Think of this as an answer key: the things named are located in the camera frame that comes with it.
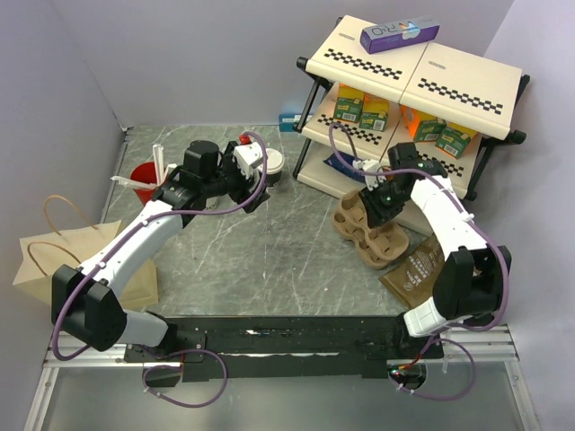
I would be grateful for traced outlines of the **kraft paper bag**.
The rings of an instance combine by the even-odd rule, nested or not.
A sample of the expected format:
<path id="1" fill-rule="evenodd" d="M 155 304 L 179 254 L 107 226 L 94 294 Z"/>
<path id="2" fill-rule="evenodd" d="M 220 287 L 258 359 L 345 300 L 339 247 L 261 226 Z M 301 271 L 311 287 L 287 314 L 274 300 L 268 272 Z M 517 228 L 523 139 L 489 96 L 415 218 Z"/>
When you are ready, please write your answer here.
<path id="1" fill-rule="evenodd" d="M 23 261 L 13 280 L 13 285 L 43 303 L 51 303 L 51 277 L 63 264 L 72 268 L 89 259 L 104 248 L 125 229 L 121 221 L 107 224 L 92 224 L 86 227 L 59 230 L 49 216 L 48 203 L 61 199 L 78 215 L 86 215 L 76 204 L 60 195 L 51 195 L 43 204 L 43 212 L 51 229 L 50 233 L 20 239 Z M 156 266 L 147 260 L 129 280 L 120 296 L 120 304 L 129 310 L 138 311 L 158 303 Z"/>

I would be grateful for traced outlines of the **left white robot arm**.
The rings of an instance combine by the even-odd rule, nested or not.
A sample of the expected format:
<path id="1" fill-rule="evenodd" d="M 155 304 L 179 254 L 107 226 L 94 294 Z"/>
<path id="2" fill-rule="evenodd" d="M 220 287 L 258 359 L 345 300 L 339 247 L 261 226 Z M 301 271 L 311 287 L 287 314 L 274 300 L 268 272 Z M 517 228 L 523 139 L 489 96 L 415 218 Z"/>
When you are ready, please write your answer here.
<path id="1" fill-rule="evenodd" d="M 76 267 L 61 266 L 51 278 L 51 348 L 65 332 L 100 352 L 117 343 L 140 345 L 154 359 L 172 358 L 178 347 L 176 324 L 151 312 L 126 310 L 119 298 L 140 267 L 182 231 L 195 216 L 207 216 L 210 198 L 228 196 L 236 208 L 254 211 L 268 199 L 267 153 L 255 133 L 252 143 L 220 149 L 195 140 L 182 164 L 154 191 L 136 219 L 101 251 Z"/>

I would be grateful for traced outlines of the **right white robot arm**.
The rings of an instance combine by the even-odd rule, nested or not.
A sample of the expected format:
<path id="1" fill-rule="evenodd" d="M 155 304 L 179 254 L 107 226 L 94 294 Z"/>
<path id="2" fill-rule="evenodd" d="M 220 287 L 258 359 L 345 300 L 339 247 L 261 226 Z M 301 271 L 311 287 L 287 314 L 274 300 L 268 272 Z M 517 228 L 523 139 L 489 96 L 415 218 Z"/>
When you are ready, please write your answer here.
<path id="1" fill-rule="evenodd" d="M 413 357 L 424 338 L 451 327 L 482 331 L 496 324 L 509 299 L 511 256 L 486 238 L 458 199 L 440 162 L 420 158 L 412 142 L 387 152 L 390 171 L 365 175 L 359 192 L 369 227 L 398 216 L 411 201 L 425 216 L 444 256 L 431 297 L 406 312 L 392 337 L 394 351 Z"/>

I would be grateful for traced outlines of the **black paper coffee cup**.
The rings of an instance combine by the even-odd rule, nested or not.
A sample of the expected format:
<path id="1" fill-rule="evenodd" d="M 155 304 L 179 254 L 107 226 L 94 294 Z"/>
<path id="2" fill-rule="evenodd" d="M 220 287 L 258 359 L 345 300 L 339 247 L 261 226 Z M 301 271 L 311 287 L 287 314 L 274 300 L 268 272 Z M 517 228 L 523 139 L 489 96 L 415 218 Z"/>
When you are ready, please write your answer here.
<path id="1" fill-rule="evenodd" d="M 282 178 L 282 170 L 272 170 L 266 172 L 266 185 L 273 188 L 279 185 Z"/>

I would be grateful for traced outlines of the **white plastic cup lid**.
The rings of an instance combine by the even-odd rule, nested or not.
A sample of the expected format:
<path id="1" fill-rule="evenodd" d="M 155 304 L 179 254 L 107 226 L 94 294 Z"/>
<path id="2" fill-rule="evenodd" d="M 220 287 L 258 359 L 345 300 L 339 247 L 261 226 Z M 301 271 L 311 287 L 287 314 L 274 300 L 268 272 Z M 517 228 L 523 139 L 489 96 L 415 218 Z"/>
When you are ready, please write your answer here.
<path id="1" fill-rule="evenodd" d="M 284 155 L 273 148 L 266 149 L 267 154 L 267 169 L 266 172 L 268 175 L 274 175 L 282 171 L 285 157 Z"/>

